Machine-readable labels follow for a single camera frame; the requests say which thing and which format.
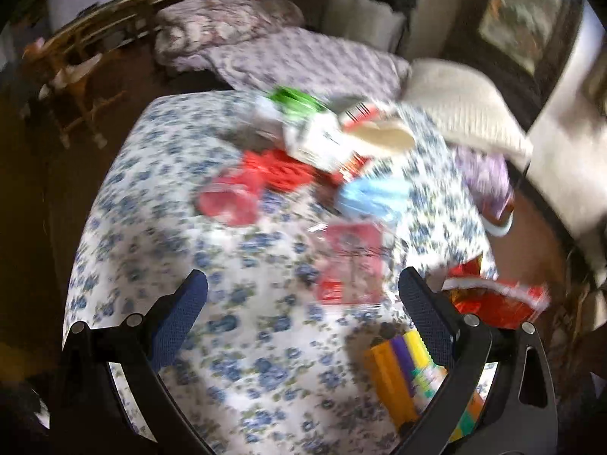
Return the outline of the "clear red snack bag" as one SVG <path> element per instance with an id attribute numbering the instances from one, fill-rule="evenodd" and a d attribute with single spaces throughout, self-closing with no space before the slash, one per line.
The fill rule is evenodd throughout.
<path id="1" fill-rule="evenodd" d="M 314 248 L 315 298 L 327 305 L 380 303 L 394 235 L 384 224 L 335 218 L 307 231 Z"/>

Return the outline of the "cream paper bowl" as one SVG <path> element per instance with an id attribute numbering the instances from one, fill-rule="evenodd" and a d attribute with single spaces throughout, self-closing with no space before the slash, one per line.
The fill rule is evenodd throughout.
<path id="1" fill-rule="evenodd" d="M 414 135 L 400 120 L 362 122 L 349 136 L 356 140 L 359 153 L 374 157 L 402 154 L 416 146 Z"/>

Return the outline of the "red foil snack bag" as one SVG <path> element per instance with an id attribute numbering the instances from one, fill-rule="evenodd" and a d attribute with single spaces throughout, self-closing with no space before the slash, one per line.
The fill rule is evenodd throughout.
<path id="1" fill-rule="evenodd" d="M 524 322 L 534 323 L 548 309 L 550 295 L 545 284 L 529 286 L 499 281 L 481 275 L 483 256 L 452 267 L 441 291 L 462 315 L 474 314 L 494 328 L 514 330 Z"/>

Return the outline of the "framed landscape painting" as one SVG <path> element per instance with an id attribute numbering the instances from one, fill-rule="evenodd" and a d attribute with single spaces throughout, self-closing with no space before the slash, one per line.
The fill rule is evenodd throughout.
<path id="1" fill-rule="evenodd" d="M 546 93 L 569 59 L 582 7 L 582 0 L 462 0 L 445 52 Z"/>

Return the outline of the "blue floral bed sheet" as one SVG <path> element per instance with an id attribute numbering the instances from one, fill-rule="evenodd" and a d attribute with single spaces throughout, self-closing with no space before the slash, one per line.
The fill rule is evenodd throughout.
<path id="1" fill-rule="evenodd" d="M 415 148 L 364 170 L 403 182 L 407 196 L 385 252 L 382 299 L 320 304 L 307 232 L 331 214 L 312 187 L 264 193 L 246 227 L 195 208 L 205 183 L 260 146 L 248 129 L 255 98 L 179 94 L 144 110 L 91 207 L 64 323 L 116 326 L 201 270 L 208 302 L 162 380 L 216 452 L 386 454 L 396 429 L 368 380 L 365 351 L 410 326 L 397 291 L 404 267 L 426 273 L 480 257 L 483 274 L 496 275 L 480 214 L 431 119 L 398 104 Z"/>

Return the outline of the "wooden chair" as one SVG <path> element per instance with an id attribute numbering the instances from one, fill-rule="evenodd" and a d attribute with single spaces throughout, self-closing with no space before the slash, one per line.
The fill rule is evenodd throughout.
<path id="1" fill-rule="evenodd" d="M 122 100 L 127 91 L 120 87 L 110 97 L 99 96 L 93 93 L 91 80 L 119 58 L 116 52 L 98 52 L 80 64 L 71 65 L 66 62 L 65 52 L 55 39 L 38 38 L 25 46 L 22 54 L 24 72 L 28 79 L 39 83 L 37 101 L 46 108 L 66 150 L 71 146 L 70 133 L 77 126 L 86 127 L 100 150 L 106 147 L 107 140 L 96 125 L 96 117 Z M 58 116 L 58 106 L 66 101 L 75 107 L 74 117 L 68 123 Z"/>

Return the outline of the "yellow purple striped bag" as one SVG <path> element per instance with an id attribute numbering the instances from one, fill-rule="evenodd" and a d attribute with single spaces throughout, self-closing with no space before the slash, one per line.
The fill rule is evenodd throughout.
<path id="1" fill-rule="evenodd" d="M 377 397 L 402 432 L 421 418 L 448 375 L 433 362 L 417 330 L 374 345 L 365 362 Z"/>

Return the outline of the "folded dark floral quilt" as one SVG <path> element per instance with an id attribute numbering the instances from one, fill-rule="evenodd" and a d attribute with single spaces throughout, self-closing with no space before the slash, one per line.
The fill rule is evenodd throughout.
<path id="1" fill-rule="evenodd" d="M 302 27 L 305 17 L 290 0 L 183 0 L 156 13 L 154 57 L 159 65 L 186 70 L 208 47 L 231 45 Z"/>

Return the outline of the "red plastic cup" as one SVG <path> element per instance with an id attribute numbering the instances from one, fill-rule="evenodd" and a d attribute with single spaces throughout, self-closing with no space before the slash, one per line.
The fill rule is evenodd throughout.
<path id="1" fill-rule="evenodd" d="M 198 211 L 226 226 L 254 224 L 260 215 L 263 177 L 250 168 L 228 168 L 198 193 Z"/>

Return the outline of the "red foam fruit net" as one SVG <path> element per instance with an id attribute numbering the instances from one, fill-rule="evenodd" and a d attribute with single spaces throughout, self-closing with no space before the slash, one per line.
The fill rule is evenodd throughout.
<path id="1" fill-rule="evenodd" d="M 315 179 L 315 170 L 280 149 L 264 150 L 261 153 L 246 151 L 242 156 L 244 168 L 257 171 L 263 183 L 278 192 L 292 192 L 310 185 Z"/>

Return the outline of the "light green basin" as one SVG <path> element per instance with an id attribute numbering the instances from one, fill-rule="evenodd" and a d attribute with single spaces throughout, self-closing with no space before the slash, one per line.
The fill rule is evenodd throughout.
<path id="1" fill-rule="evenodd" d="M 489 215 L 481 214 L 480 219 L 483 222 L 484 230 L 494 237 L 504 237 L 513 227 L 514 213 L 503 213 L 500 219 L 495 219 Z"/>

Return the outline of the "purple clothes pile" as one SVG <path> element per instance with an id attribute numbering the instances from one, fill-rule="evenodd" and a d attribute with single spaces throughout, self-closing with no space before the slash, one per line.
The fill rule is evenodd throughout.
<path id="1" fill-rule="evenodd" d="M 504 156 L 457 147 L 455 164 L 480 213 L 500 219 L 513 200 Z"/>

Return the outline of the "light blue plastic wrapper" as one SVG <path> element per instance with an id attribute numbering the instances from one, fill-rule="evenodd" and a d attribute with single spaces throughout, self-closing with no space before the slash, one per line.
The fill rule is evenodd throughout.
<path id="1" fill-rule="evenodd" d="M 357 178 L 341 185 L 334 210 L 350 219 L 373 219 L 395 225 L 410 202 L 412 183 L 395 176 Z"/>

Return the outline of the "purple floral blanket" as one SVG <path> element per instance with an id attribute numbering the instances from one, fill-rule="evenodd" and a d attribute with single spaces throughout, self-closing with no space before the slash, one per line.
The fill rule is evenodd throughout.
<path id="1" fill-rule="evenodd" d="M 315 97 L 392 101 L 410 70 L 400 56 L 298 27 L 208 48 L 205 55 L 216 75 L 234 89 L 286 86 Z"/>

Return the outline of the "white quilted pillow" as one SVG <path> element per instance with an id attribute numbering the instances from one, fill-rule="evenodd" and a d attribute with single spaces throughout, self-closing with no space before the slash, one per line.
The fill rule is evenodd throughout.
<path id="1" fill-rule="evenodd" d="M 402 100 L 425 111 L 448 143 L 527 160 L 533 144 L 494 82 L 466 65 L 438 59 L 410 63 Z"/>

